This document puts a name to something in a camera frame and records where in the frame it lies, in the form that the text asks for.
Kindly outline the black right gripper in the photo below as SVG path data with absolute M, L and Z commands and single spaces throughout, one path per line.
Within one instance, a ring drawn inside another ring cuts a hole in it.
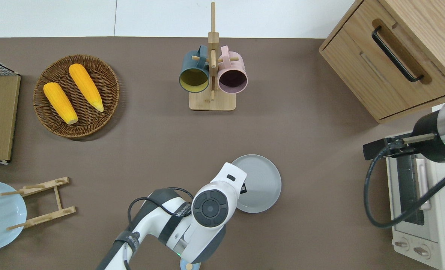
M 398 158 L 401 156 L 409 156 L 415 154 L 415 149 L 404 143 L 401 136 L 384 137 L 363 145 L 364 159 L 369 161 L 375 159 L 378 153 L 384 150 L 384 158 Z

